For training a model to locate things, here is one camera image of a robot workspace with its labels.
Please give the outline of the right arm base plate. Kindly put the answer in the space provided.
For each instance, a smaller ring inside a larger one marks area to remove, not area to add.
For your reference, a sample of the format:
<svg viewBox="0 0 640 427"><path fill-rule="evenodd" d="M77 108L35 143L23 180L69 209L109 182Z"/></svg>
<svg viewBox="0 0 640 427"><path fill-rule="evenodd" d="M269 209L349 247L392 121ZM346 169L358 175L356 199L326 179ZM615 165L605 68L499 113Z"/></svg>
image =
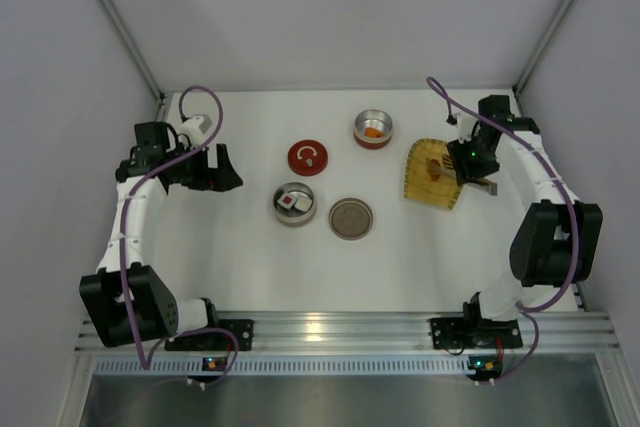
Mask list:
<svg viewBox="0 0 640 427"><path fill-rule="evenodd" d="M497 341L505 349L523 346L516 320L472 321L464 317L435 317L429 320L433 345L436 350L497 349Z"/></svg>

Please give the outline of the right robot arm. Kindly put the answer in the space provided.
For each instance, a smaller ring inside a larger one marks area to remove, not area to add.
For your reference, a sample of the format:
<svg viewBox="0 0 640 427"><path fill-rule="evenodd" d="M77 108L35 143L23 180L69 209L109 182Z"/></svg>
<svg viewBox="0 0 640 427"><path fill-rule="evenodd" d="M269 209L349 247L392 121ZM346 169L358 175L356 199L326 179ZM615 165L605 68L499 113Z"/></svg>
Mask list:
<svg viewBox="0 0 640 427"><path fill-rule="evenodd" d="M490 175L505 171L524 208L508 272L469 302L481 320L507 322L521 311L550 308L589 278L603 212L571 191L544 149L540 128L514 115L508 96L481 99L473 117L470 131L447 145L457 184L488 187Z"/></svg>

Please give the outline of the metal tongs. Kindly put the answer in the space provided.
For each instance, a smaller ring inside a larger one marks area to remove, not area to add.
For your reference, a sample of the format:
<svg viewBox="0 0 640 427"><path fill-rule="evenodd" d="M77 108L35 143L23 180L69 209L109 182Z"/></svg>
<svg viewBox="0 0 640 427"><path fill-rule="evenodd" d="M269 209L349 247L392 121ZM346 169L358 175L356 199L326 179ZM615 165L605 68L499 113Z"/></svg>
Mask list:
<svg viewBox="0 0 640 427"><path fill-rule="evenodd" d="M441 160L438 161L436 160L441 166L447 168L449 170L449 176L448 178L456 180L457 179L457 173L455 171L454 168L454 163L452 161L452 159L450 158L450 156L448 154L444 154L441 157ZM481 191L486 192L488 195L490 196L496 196L498 194L498 185L490 180L487 179L472 179L471 181L468 182L468 185L479 189Z"/></svg>

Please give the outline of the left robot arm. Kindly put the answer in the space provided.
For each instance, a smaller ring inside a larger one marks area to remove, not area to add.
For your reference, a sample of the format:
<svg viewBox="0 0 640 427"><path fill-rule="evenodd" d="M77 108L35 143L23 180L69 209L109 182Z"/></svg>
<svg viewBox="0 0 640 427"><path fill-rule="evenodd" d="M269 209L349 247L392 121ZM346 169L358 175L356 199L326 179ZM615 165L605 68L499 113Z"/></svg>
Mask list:
<svg viewBox="0 0 640 427"><path fill-rule="evenodd" d="M105 254L95 273L82 277L79 285L104 346L218 326L211 300L177 300L151 265L158 215L172 186L227 192L243 184L226 145L216 145L216 165L209 165L205 140L216 130L206 114L187 118L179 127L160 121L135 125L136 143L115 173L116 215Z"/></svg>

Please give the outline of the sushi roll white centre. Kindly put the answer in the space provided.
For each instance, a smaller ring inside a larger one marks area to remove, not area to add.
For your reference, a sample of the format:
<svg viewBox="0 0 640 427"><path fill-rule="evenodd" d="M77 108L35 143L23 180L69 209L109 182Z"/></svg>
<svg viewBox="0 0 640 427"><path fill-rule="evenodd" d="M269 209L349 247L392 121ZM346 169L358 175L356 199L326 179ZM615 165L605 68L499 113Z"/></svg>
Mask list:
<svg viewBox="0 0 640 427"><path fill-rule="evenodd" d="M306 197L299 197L294 204L294 208L299 212L309 212L313 207L313 201Z"/></svg>

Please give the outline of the orange carrot piece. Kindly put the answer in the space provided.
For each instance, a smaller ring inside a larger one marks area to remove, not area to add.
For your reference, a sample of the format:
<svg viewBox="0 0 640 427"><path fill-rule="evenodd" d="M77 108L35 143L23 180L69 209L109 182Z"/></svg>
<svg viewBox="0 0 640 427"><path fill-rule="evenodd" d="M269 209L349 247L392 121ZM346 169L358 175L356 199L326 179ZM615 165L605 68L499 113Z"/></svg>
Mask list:
<svg viewBox="0 0 640 427"><path fill-rule="evenodd" d="M385 133L378 129L367 127L364 131L364 135L367 138L377 139L377 138L383 138L385 136Z"/></svg>

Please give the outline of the sushi roll red centre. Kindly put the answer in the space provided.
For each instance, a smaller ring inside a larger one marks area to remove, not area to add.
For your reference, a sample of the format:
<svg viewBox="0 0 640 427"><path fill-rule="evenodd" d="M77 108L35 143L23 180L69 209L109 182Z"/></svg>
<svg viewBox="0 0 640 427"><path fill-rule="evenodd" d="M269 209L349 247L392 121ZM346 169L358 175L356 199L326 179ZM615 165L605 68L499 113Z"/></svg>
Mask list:
<svg viewBox="0 0 640 427"><path fill-rule="evenodd" d="M297 196L291 193L283 193L276 201L277 205L284 210L291 210L297 202Z"/></svg>

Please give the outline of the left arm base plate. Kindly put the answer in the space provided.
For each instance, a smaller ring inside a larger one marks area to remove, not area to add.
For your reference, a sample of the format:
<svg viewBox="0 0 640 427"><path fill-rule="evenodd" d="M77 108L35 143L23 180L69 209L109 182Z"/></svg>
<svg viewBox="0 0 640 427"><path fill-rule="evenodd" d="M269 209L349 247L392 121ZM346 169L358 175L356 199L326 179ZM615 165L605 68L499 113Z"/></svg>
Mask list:
<svg viewBox="0 0 640 427"><path fill-rule="evenodd" d="M251 351L254 320L249 318L222 319L218 329L229 331L237 340L238 350ZM199 332L180 335L173 340L167 340L164 344L166 351L171 352L208 352L208 351L234 351L233 340L223 333Z"/></svg>

